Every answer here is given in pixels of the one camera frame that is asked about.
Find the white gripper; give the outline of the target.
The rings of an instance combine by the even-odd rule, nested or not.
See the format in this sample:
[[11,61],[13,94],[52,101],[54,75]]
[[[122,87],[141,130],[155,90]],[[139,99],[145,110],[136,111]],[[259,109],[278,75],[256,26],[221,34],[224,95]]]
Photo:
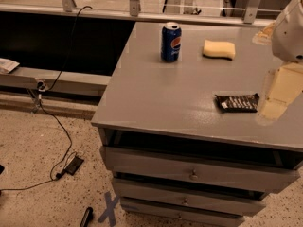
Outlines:
[[276,21],[255,34],[252,42],[272,44],[276,57],[290,61],[264,78],[256,122],[265,126],[278,121],[303,91],[303,0],[291,0]]

